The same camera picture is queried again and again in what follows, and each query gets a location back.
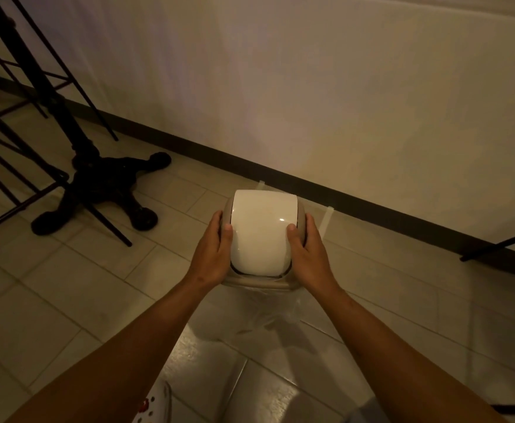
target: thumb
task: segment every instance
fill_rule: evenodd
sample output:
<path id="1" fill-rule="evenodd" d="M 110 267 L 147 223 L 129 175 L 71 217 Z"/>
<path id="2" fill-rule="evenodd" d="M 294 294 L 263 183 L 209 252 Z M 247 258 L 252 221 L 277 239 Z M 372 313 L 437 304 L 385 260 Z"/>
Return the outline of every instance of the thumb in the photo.
<path id="1" fill-rule="evenodd" d="M 220 234 L 219 254 L 222 254 L 230 259 L 230 248 L 232 247 L 232 239 L 234 237 L 234 230 L 232 224 L 225 224 Z"/>
<path id="2" fill-rule="evenodd" d="M 293 254 L 293 256 L 296 252 L 301 252 L 304 250 L 303 244 L 300 242 L 299 231 L 297 230 L 295 224 L 289 224 L 287 226 L 287 239 L 291 245 L 291 254 Z"/>

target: dark baseboard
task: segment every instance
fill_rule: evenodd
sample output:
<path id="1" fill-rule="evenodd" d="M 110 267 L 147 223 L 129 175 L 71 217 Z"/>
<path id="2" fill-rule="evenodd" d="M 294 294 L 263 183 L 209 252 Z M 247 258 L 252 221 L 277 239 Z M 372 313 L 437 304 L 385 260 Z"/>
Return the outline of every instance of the dark baseboard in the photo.
<path id="1" fill-rule="evenodd" d="M 21 95 L 20 89 L 14 82 L 2 77 L 0 77 L 0 89 Z M 35 94 L 33 88 L 29 87 L 28 91 Z M 76 117 L 99 123 L 98 118 L 89 106 L 70 100 L 67 100 L 66 103 Z M 468 234 L 463 234 L 450 228 L 416 218 L 415 216 L 403 214 L 393 209 L 358 199 L 357 197 L 332 190 L 323 185 L 293 177 L 292 175 L 262 166 L 261 164 L 205 147 L 196 142 L 167 134 L 166 132 L 136 123 L 132 120 L 126 120 L 104 112 L 103 116 L 115 131 L 122 134 L 155 144 L 159 147 L 255 181 L 263 180 L 272 187 L 297 194 L 298 196 L 318 202 L 322 205 L 332 206 L 336 210 L 355 218 L 405 234 L 406 236 L 438 246 L 439 248 L 444 248 L 461 255 L 470 250 L 489 245 L 489 242 L 469 236 Z M 499 270 L 515 274 L 515 251 L 511 249 L 501 249 L 489 255 L 482 256 L 479 258 L 479 261 Z"/>

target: person's right hand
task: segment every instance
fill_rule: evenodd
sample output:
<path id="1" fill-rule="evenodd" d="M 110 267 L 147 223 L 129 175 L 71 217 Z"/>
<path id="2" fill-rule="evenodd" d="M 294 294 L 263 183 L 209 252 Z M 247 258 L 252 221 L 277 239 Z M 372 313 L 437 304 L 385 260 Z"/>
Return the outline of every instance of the person's right hand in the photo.
<path id="1" fill-rule="evenodd" d="M 299 231 L 295 224 L 287 226 L 287 238 L 291 245 L 292 269 L 297 280 L 313 295 L 339 289 L 332 274 L 326 248 L 311 214 L 307 217 L 307 243 L 300 242 Z"/>

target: wall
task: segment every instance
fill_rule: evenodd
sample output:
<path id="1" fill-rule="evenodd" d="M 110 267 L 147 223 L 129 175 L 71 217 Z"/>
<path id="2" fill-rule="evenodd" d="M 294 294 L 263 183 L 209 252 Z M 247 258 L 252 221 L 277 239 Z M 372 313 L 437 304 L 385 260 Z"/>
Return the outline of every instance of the wall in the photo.
<path id="1" fill-rule="evenodd" d="M 22 1 L 105 111 L 482 239 L 515 234 L 515 0 Z"/>

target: person's left arm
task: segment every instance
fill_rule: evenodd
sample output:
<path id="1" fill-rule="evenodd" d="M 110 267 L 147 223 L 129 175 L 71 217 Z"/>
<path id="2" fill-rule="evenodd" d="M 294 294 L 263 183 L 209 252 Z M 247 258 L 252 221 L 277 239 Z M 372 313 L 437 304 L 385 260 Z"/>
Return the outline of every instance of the person's left arm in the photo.
<path id="1" fill-rule="evenodd" d="M 233 233 L 226 225 L 219 239 L 220 215 L 213 215 L 183 280 L 29 399 L 7 423 L 130 423 L 191 314 L 226 276 Z"/>

